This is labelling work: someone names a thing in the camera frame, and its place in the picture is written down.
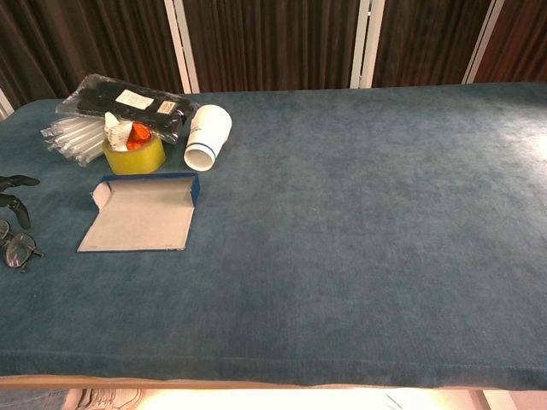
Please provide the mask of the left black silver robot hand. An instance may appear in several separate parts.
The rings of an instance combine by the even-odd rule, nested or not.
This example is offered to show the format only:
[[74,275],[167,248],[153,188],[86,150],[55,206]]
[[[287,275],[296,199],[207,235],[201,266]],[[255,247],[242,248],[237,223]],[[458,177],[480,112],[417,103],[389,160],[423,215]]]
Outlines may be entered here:
[[28,210],[25,204],[17,196],[5,194],[4,191],[8,188],[18,186],[35,186],[39,185],[40,181],[35,178],[28,177],[26,175],[12,175],[8,177],[1,177],[1,202],[2,208],[9,208],[19,222],[19,225],[23,229],[29,229],[31,227],[31,221]]

